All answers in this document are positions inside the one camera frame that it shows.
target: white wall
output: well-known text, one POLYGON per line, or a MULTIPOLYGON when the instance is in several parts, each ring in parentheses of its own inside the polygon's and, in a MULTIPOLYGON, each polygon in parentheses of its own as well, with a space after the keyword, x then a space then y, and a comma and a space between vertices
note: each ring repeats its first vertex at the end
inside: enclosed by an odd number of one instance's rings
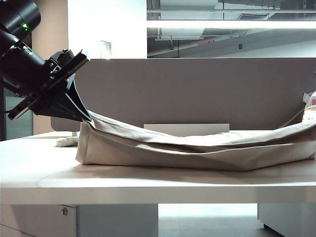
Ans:
POLYGON ((111 58, 147 57, 146 0, 68 0, 69 47, 101 58, 101 40, 111 58))
MULTIPOLYGON (((41 14, 40 25, 32 32, 32 48, 43 59, 68 48, 67 0, 36 0, 41 14)), ((35 116, 34 134, 53 131, 50 117, 35 116)))

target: glass panel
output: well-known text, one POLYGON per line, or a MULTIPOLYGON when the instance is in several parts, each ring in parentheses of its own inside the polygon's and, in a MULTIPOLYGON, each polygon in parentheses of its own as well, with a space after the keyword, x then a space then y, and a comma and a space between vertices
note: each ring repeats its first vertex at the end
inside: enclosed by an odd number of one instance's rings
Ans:
MULTIPOLYGON (((11 110, 24 98, 5 96, 6 110, 11 110)), ((33 135, 33 113, 27 111, 19 119, 10 120, 6 118, 6 138, 7 140, 27 137, 33 135)))
POLYGON ((147 55, 316 57, 314 0, 147 0, 147 55))

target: gray partition panel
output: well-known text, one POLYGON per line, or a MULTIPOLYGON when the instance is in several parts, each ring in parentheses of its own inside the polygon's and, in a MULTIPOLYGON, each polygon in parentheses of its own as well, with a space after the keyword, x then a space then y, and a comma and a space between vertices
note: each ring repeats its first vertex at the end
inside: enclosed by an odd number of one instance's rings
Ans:
MULTIPOLYGON (((275 129, 316 90, 315 58, 175 58, 91 60, 77 86, 91 111, 145 123, 230 123, 275 129)), ((79 123, 52 118, 57 131, 79 123)))

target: white cabinet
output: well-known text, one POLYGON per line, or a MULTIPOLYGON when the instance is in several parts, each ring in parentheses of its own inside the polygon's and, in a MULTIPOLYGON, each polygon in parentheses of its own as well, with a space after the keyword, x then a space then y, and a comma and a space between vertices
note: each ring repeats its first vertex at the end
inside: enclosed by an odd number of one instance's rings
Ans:
POLYGON ((158 237, 158 204, 2 205, 1 224, 1 237, 158 237))

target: cable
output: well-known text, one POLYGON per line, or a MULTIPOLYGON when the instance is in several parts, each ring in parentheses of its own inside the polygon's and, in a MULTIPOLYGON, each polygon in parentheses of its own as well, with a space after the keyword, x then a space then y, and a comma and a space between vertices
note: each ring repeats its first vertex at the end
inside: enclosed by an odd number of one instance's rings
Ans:
POLYGON ((305 107, 304 107, 303 109, 301 109, 300 112, 298 112, 296 115, 294 115, 294 117, 291 118, 288 122, 286 122, 285 124, 283 124, 281 127, 278 127, 278 129, 287 126, 287 125, 288 125, 290 122, 292 122, 297 116, 299 116, 304 110, 305 110, 305 107))
POLYGON ((12 110, 0 111, 0 114, 9 114, 12 110))

